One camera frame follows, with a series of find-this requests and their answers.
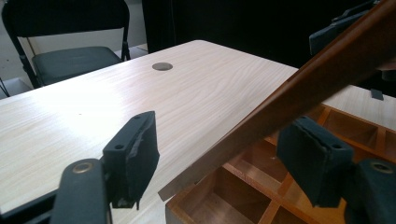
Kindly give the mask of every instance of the chair backrest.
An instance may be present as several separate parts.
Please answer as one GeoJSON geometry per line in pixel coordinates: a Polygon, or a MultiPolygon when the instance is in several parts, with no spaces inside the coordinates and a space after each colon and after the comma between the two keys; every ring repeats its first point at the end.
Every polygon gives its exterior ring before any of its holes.
{"type": "Polygon", "coordinates": [[[33,69],[26,64],[18,37],[123,28],[121,59],[130,59],[127,43],[130,16],[124,0],[6,0],[2,17],[31,80],[33,69]]]}

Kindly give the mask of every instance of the table top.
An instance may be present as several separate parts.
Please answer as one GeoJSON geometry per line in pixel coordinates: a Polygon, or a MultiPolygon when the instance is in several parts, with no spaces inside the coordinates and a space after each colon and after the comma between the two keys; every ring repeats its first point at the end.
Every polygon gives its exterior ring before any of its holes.
{"type": "MultiPolygon", "coordinates": [[[[114,223],[164,223],[158,191],[296,70],[197,40],[1,100],[0,209],[57,189],[68,164],[99,159],[131,117],[154,110],[157,170],[139,211],[112,212],[114,223]],[[155,63],[173,68],[157,71],[155,63]]],[[[348,87],[325,104],[396,130],[394,98],[367,92],[348,87]]]]}

